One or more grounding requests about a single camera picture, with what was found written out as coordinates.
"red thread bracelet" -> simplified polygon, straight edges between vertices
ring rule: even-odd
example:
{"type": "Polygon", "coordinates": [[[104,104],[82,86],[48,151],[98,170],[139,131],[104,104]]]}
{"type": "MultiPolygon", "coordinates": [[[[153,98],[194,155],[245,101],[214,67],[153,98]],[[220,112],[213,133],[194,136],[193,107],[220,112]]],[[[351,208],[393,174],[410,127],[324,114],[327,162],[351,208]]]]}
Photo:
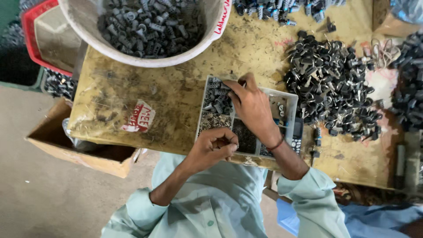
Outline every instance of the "red thread bracelet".
{"type": "Polygon", "coordinates": [[[282,140],[281,140],[281,141],[277,144],[277,146],[275,146],[275,147],[273,147],[273,148],[268,148],[268,147],[266,147],[266,149],[267,149],[268,151],[272,151],[272,150],[274,150],[274,149],[278,148],[280,145],[282,145],[282,143],[283,143],[284,139],[285,139],[285,136],[283,136],[283,135],[282,135],[282,140]]]}

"red label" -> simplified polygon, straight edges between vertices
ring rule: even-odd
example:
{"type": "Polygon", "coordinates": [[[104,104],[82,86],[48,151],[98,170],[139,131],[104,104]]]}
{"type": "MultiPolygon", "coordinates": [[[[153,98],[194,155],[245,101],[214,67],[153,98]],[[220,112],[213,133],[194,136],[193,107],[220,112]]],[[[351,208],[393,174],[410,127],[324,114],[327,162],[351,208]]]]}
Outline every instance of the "red label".
{"type": "Polygon", "coordinates": [[[135,132],[147,132],[148,127],[153,123],[156,111],[153,110],[146,102],[139,100],[128,118],[128,123],[123,125],[121,129],[135,132]]]}
{"type": "Polygon", "coordinates": [[[214,31],[214,33],[216,33],[216,34],[222,34],[222,28],[223,28],[223,25],[224,25],[224,23],[225,23],[225,21],[226,21],[226,18],[228,17],[228,7],[230,7],[231,6],[231,4],[230,4],[230,0],[225,0],[225,2],[223,3],[223,15],[222,15],[222,19],[221,19],[221,21],[220,22],[218,22],[217,23],[217,29],[214,31]]]}

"cardboard box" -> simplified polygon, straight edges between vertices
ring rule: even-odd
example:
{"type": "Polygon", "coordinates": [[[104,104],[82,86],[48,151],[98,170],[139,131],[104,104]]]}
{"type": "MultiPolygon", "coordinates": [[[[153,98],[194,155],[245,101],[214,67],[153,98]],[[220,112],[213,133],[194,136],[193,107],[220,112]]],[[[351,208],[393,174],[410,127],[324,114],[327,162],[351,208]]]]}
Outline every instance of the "cardboard box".
{"type": "Polygon", "coordinates": [[[62,128],[63,119],[69,117],[71,108],[60,99],[25,138],[38,148],[56,158],[82,164],[89,168],[125,178],[141,153],[140,148],[105,145],[92,152],[78,152],[62,128]]]}
{"type": "Polygon", "coordinates": [[[421,26],[395,18],[390,12],[390,0],[373,1],[373,32],[384,35],[406,37],[421,26]]]}

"wooden table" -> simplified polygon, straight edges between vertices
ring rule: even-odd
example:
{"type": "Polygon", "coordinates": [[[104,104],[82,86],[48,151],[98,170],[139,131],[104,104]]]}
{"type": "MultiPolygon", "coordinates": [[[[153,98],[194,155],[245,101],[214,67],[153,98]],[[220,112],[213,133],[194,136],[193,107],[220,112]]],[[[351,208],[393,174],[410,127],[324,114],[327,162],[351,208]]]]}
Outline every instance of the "wooden table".
{"type": "MultiPolygon", "coordinates": [[[[346,6],[330,7],[326,15],[335,21],[337,31],[327,34],[350,44],[357,40],[356,50],[368,47],[372,6],[368,0],[348,1],[346,6]]],[[[296,27],[279,27],[273,20],[259,21],[256,16],[240,17],[232,9],[222,37],[194,59],[166,68],[139,68],[112,60],[88,47],[82,66],[74,107],[69,122],[71,135],[101,144],[122,144],[186,155],[194,143],[200,113],[203,87],[207,75],[237,79],[253,72],[259,86],[285,90],[279,72],[289,63],[284,52],[297,40],[301,29],[316,31],[317,24],[303,11],[290,14],[296,27]],[[127,132],[121,126],[138,100],[144,100],[156,115],[147,133],[127,132]]],[[[315,34],[325,40],[323,33],[315,34]]],[[[396,84],[396,72],[383,70],[368,74],[378,97],[389,95],[396,84]]],[[[383,136],[377,141],[352,142],[350,136],[330,137],[323,129],[322,153],[314,167],[334,181],[375,187],[392,186],[396,142],[400,133],[394,121],[382,119],[383,136]]],[[[302,156],[309,163],[311,128],[305,126],[302,156]]],[[[232,162],[278,170],[273,159],[237,155],[232,162]]]]}

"white bucket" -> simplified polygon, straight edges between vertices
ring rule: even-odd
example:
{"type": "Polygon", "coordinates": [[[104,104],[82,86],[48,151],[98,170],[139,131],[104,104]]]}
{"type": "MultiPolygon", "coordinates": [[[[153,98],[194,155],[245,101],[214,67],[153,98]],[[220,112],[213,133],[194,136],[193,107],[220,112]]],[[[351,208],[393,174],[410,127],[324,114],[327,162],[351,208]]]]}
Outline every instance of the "white bucket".
{"type": "Polygon", "coordinates": [[[69,24],[75,32],[94,49],[116,61],[145,68],[159,68],[186,62],[203,52],[219,39],[231,12],[232,0],[201,0],[200,12],[205,14],[206,30],[203,39],[192,49],[180,55],[163,59],[144,59],[125,55],[113,48],[97,29],[97,20],[105,12],[103,0],[58,0],[69,24]]]}

